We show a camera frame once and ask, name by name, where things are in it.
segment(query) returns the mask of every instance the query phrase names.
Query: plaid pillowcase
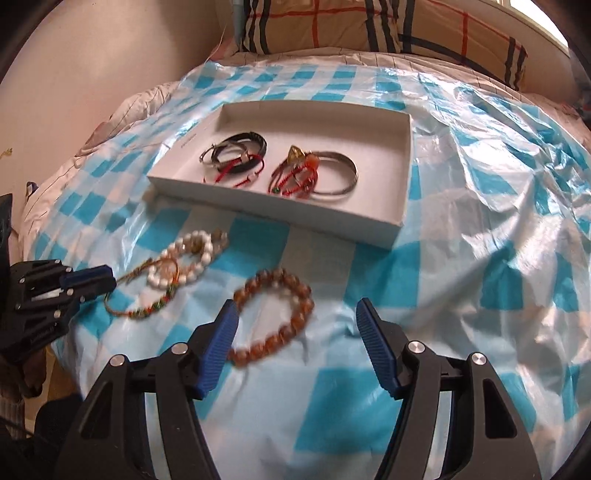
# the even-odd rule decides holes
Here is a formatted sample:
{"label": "plaid pillowcase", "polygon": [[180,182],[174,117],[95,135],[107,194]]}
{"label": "plaid pillowcase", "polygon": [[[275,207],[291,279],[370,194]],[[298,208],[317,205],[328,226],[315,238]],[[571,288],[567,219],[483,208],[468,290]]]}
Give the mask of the plaid pillowcase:
{"label": "plaid pillowcase", "polygon": [[513,37],[439,0],[395,0],[403,53],[459,63],[519,91],[527,52]]}
{"label": "plaid pillowcase", "polygon": [[399,53],[397,0],[245,0],[242,50],[319,47]]}

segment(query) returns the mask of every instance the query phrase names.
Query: cable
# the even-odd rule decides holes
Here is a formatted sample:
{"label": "cable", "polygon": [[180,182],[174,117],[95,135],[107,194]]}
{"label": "cable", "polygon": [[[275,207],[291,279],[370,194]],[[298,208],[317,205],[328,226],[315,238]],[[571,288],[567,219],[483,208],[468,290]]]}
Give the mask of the cable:
{"label": "cable", "polygon": [[215,48],[212,50],[212,52],[209,54],[209,57],[207,57],[203,63],[207,63],[207,62],[209,61],[209,59],[210,59],[211,57],[213,57],[213,54],[214,54],[215,52],[217,52],[218,48],[219,48],[219,47],[222,45],[222,42],[223,42],[223,36],[224,36],[224,34],[226,33],[226,28],[227,28],[227,27],[228,27],[228,22],[226,22],[226,25],[224,25],[224,28],[223,28],[223,30],[222,30],[222,38],[220,38],[220,41],[219,41],[219,43],[217,44],[217,47],[215,47]]}
{"label": "cable", "polygon": [[18,423],[14,423],[13,421],[10,421],[8,419],[5,419],[2,416],[0,416],[0,423],[3,423],[4,425],[6,425],[7,427],[10,427],[12,429],[18,430],[21,433],[24,433],[26,435],[29,435],[29,437],[32,437],[33,439],[41,440],[46,445],[49,445],[51,448],[55,449],[57,453],[60,452],[60,448],[57,445],[55,445],[54,443],[50,442],[49,440],[45,440],[45,438],[43,438],[39,434],[35,434],[33,432],[29,432],[25,427],[20,426]]}

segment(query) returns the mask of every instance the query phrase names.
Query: beige wall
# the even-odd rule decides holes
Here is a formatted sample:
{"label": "beige wall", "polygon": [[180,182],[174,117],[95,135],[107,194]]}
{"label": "beige wall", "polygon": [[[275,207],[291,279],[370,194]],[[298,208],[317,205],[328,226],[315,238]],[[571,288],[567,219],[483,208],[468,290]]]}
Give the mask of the beige wall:
{"label": "beige wall", "polygon": [[41,183],[129,95],[178,80],[220,36],[215,0],[64,0],[0,84],[0,194]]}

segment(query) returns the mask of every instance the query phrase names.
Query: wrinkled plastic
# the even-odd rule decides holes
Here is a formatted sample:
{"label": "wrinkled plastic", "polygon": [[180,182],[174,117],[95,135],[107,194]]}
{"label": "wrinkled plastic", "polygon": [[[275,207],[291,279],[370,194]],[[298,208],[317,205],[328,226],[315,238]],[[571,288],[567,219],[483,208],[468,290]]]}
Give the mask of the wrinkled plastic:
{"label": "wrinkled plastic", "polygon": [[[416,158],[393,251],[155,194],[145,174],[177,139],[223,102],[258,99],[412,115]],[[265,160],[273,168],[282,159]],[[247,277],[280,263],[310,283],[316,309],[289,347],[247,369],[226,365],[218,388],[196,404],[221,478],[374,477],[400,403],[379,387],[355,325],[355,303],[366,296],[438,354],[489,358],[548,479],[591,417],[589,180],[587,152],[537,107],[463,83],[361,66],[208,63],[157,113],[88,158],[33,250],[77,268],[107,263],[121,275],[195,229],[229,231],[230,248],[145,320],[85,305],[54,349],[87,393],[111,355],[147,358],[186,340]],[[140,279],[111,302],[124,309],[159,295]],[[258,296],[235,345],[264,338],[289,315],[289,298]],[[166,478],[153,396],[147,402],[156,469]],[[427,477],[439,474],[449,404],[442,395]]]}

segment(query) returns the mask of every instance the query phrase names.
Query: bracelet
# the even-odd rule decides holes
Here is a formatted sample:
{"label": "bracelet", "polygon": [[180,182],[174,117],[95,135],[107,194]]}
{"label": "bracelet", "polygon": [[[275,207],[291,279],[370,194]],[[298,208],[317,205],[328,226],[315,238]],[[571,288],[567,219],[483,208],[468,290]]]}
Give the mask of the bracelet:
{"label": "bracelet", "polygon": [[[255,152],[256,155],[251,154],[248,151],[248,148],[243,143],[244,141],[250,141],[256,143],[258,145],[258,151]],[[233,158],[231,160],[220,161],[219,156],[220,154],[228,147],[238,147],[242,150],[239,157]],[[209,162],[205,162],[205,155],[207,152],[211,151],[211,160]],[[263,138],[262,135],[259,135],[256,132],[248,132],[248,133],[241,133],[236,134],[227,139],[221,141],[218,144],[213,144],[209,147],[206,151],[204,151],[199,156],[199,161],[201,163],[205,163],[207,165],[212,165],[217,168],[218,171],[222,171],[224,168],[228,166],[229,163],[232,163],[229,170],[226,173],[235,174],[235,173],[244,173],[248,170],[252,170],[256,167],[261,161],[262,158],[267,153],[267,141]]]}
{"label": "bracelet", "polygon": [[[229,245],[228,234],[216,229],[211,235],[203,230],[195,230],[180,236],[168,248],[162,250],[158,260],[172,258],[176,261],[186,253],[200,256],[198,262],[191,262],[187,267],[178,268],[178,284],[184,286],[193,283],[205,271],[207,266],[218,257]],[[160,274],[156,265],[148,269],[148,285],[152,288],[166,290],[172,279],[174,271],[171,265],[161,266]]]}
{"label": "bracelet", "polygon": [[[261,164],[261,168],[259,168],[256,172],[253,173],[249,173],[242,181],[239,181],[238,183],[232,185],[233,189],[237,189],[242,187],[243,185],[246,185],[248,183],[252,183],[253,181],[255,181],[258,176],[261,174],[261,172],[265,169],[265,161],[262,159],[262,157],[259,154],[248,154],[248,158],[256,158],[258,160],[258,162],[260,162]],[[219,183],[220,181],[222,181],[222,179],[230,173],[230,171],[232,170],[232,168],[237,165],[240,164],[242,162],[241,158],[235,158],[234,160],[230,160],[230,162],[228,162],[227,166],[220,172],[220,174],[216,177],[214,183]],[[203,183],[207,183],[205,177],[203,177]]]}
{"label": "bracelet", "polygon": [[[267,153],[267,141],[263,138],[262,135],[259,135],[256,132],[248,132],[248,133],[232,135],[231,137],[228,137],[227,139],[224,140],[224,142],[228,142],[228,143],[231,143],[234,145],[243,146],[244,149],[246,150],[246,153],[249,154],[247,147],[244,145],[244,143],[242,143],[244,141],[250,141],[250,142],[256,143],[258,145],[259,148],[255,152],[255,154],[260,155],[261,159],[259,161],[262,161],[262,158]],[[225,148],[226,148],[226,146],[217,145],[212,149],[212,163],[213,164],[221,164],[222,163],[219,160],[219,156]],[[257,160],[257,158],[255,158],[254,155],[252,155],[250,162],[240,163],[238,165],[235,165],[232,167],[232,169],[228,173],[230,173],[230,174],[244,173],[248,170],[252,170],[259,163],[259,161],[256,161],[256,160]]]}
{"label": "bracelet", "polygon": [[[306,161],[307,154],[303,152],[301,148],[292,145],[287,154],[287,158],[279,164],[273,173],[271,173],[271,180],[269,181],[267,192],[274,194],[282,193],[284,196],[289,196],[299,191],[302,191],[304,194],[308,193],[318,181],[318,174],[313,171],[317,170],[318,164],[315,161],[306,164]],[[292,167],[292,172],[286,178],[283,178],[283,173],[288,167]],[[308,175],[303,184],[300,184],[295,177],[297,173],[300,173],[303,170],[306,170]],[[283,187],[291,178],[296,180],[297,187],[291,190],[283,190]]]}
{"label": "bracelet", "polygon": [[[353,173],[352,182],[341,190],[332,190],[328,192],[316,190],[318,183],[318,167],[323,160],[338,161],[344,163]],[[285,169],[291,167],[291,172],[283,177]],[[298,175],[306,172],[305,178],[300,179]],[[293,180],[295,186],[292,188],[285,188],[290,180]],[[359,180],[359,173],[357,166],[346,155],[338,152],[330,151],[315,151],[304,152],[301,148],[292,145],[287,158],[271,174],[271,181],[268,186],[268,193],[282,194],[283,196],[290,196],[294,193],[301,192],[301,196],[314,194],[318,196],[340,196],[346,195],[353,191],[357,186]]]}
{"label": "bracelet", "polygon": [[357,171],[357,166],[355,165],[353,160],[351,160],[346,155],[343,155],[342,153],[338,153],[338,152],[327,152],[327,151],[310,152],[308,155],[315,155],[316,157],[319,158],[320,162],[322,162],[324,160],[341,162],[341,163],[345,164],[347,166],[347,168],[349,170],[351,170],[351,172],[353,173],[353,180],[344,189],[332,190],[332,191],[328,191],[328,192],[326,192],[326,191],[319,192],[318,190],[316,190],[316,185],[314,185],[314,188],[311,191],[311,193],[313,195],[319,195],[319,196],[347,195],[348,193],[352,192],[354,190],[354,188],[357,186],[357,182],[359,181],[359,173]]}
{"label": "bracelet", "polygon": [[150,305],[149,307],[146,307],[146,308],[139,308],[139,309],[128,310],[128,311],[114,310],[111,307],[109,307],[109,298],[111,297],[111,294],[112,294],[112,292],[111,292],[111,293],[106,294],[105,298],[103,300],[104,304],[105,304],[105,310],[115,317],[129,317],[131,319],[144,319],[144,318],[152,315],[153,313],[161,310],[163,307],[165,307],[168,304],[168,302],[170,302],[170,300],[172,300],[174,298],[174,296],[176,295],[177,289],[178,289],[179,268],[178,268],[178,263],[174,258],[159,258],[157,260],[152,260],[151,258],[149,258],[144,263],[142,263],[139,267],[134,268],[131,272],[129,272],[129,273],[123,275],[121,278],[117,279],[117,283],[119,284],[120,282],[124,281],[126,284],[128,284],[133,279],[139,277],[144,272],[144,270],[146,270],[146,268],[150,268],[153,265],[159,265],[164,262],[173,263],[175,266],[175,271],[174,271],[174,277],[173,277],[172,281],[170,282],[170,285],[167,287],[166,292],[159,300],[153,302],[152,305]]}
{"label": "bracelet", "polygon": [[308,318],[314,310],[314,301],[310,298],[312,289],[295,275],[289,274],[284,268],[276,268],[272,272],[261,270],[249,278],[244,288],[234,292],[234,302],[238,312],[244,304],[263,287],[284,286],[297,297],[297,304],[289,323],[282,325],[277,333],[273,333],[264,341],[253,343],[248,349],[230,349],[228,360],[236,367],[245,367],[249,363],[276,353],[290,343],[306,326]]}

